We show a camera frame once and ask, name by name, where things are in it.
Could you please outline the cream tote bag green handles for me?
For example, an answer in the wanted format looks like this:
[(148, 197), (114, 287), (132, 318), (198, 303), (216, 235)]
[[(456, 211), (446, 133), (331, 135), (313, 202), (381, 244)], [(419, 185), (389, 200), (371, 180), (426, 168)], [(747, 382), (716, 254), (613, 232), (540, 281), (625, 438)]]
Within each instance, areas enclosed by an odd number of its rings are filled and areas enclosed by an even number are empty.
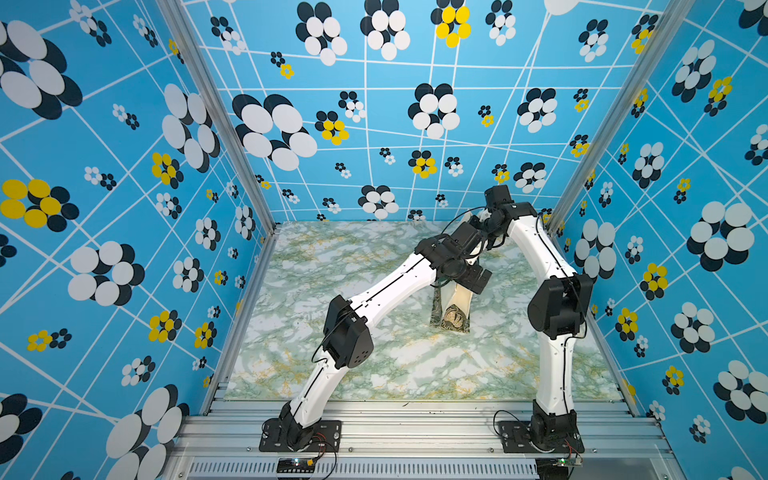
[(473, 293), (467, 288), (449, 282), (435, 288), (430, 316), (430, 326), (442, 330), (468, 333), (470, 331), (470, 306)]

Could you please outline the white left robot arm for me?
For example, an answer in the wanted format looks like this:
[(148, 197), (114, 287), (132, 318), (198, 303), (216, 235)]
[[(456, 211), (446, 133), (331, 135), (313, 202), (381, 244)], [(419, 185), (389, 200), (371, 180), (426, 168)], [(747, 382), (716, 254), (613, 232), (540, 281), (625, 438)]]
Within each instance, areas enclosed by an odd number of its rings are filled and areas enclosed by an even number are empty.
[(395, 307), (439, 280), (454, 282), (475, 294), (483, 291), (491, 272), (479, 264), (478, 257), (487, 239), (466, 223), (451, 234), (423, 239), (384, 279), (349, 299), (338, 295), (330, 301), (323, 340), (313, 355), (315, 368), (278, 416), (281, 439), (289, 449), (308, 445), (340, 381), (373, 353), (371, 329)]

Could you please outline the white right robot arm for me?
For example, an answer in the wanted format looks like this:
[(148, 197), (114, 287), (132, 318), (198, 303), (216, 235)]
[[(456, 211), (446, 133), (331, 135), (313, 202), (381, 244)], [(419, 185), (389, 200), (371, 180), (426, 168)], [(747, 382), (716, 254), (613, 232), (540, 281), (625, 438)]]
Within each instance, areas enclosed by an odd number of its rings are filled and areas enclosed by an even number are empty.
[(511, 239), (528, 261), (538, 287), (527, 315), (540, 346), (539, 385), (530, 421), (531, 443), (541, 451), (566, 445), (584, 452), (572, 398), (573, 353), (586, 337), (587, 307), (593, 280), (579, 274), (563, 258), (547, 235), (543, 220), (527, 203), (491, 201), (483, 221), (490, 246)]

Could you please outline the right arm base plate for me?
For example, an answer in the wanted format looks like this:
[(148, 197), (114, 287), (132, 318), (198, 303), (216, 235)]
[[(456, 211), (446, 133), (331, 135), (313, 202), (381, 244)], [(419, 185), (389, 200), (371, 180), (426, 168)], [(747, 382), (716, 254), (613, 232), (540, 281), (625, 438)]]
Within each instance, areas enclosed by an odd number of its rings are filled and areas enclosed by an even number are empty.
[(573, 456), (585, 452), (580, 433), (571, 426), (551, 432), (544, 427), (531, 427), (529, 422), (501, 421), (496, 428), (505, 453)]

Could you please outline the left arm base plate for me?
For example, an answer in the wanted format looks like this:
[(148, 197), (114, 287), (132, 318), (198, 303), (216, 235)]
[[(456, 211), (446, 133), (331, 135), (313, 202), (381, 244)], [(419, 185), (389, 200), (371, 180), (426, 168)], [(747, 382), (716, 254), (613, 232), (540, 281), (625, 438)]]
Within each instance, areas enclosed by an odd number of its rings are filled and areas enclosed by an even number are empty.
[(262, 425), (260, 452), (320, 452), (325, 446), (338, 451), (343, 423), (320, 420), (307, 428), (299, 428), (293, 420), (271, 418)]

